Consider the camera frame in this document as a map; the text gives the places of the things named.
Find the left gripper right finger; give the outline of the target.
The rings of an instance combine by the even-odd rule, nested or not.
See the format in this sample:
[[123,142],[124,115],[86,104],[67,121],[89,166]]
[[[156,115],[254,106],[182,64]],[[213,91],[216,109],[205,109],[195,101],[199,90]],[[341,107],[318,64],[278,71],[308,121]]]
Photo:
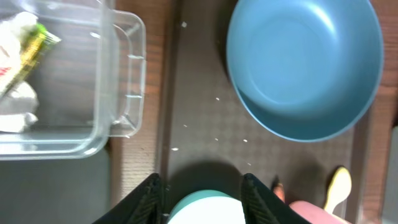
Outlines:
[[310,224],[252,173],[243,175],[241,203],[246,224]]

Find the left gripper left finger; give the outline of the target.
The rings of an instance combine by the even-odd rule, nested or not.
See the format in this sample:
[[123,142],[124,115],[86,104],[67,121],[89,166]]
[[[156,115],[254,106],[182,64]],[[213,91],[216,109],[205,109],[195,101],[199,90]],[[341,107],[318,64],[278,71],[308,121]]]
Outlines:
[[162,183],[153,173],[93,224],[161,224]]

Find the pink cup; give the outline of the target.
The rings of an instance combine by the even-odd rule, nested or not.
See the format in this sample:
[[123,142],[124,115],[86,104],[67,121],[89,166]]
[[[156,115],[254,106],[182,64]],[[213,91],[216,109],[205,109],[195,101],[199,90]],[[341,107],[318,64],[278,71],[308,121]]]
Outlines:
[[314,224],[351,224],[336,215],[306,201],[292,202],[289,207],[301,217]]

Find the yellow green snack wrapper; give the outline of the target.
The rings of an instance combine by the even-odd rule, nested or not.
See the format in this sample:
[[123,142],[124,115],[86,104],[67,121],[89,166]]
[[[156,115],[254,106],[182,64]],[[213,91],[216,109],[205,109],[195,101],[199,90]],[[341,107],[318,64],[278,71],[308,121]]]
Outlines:
[[26,38],[21,48],[21,69],[12,79],[10,85],[1,91],[1,96],[6,95],[18,84],[22,83],[46,51],[59,43],[61,38],[50,33],[43,24],[37,23],[36,28]]

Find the dark blue bowl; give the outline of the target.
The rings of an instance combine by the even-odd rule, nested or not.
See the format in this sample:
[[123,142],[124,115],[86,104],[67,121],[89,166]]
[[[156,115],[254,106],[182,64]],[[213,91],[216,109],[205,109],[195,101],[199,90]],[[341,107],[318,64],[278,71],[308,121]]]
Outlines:
[[376,96],[381,25],[369,0],[240,0],[226,64],[259,124],[291,141],[325,141],[352,128]]

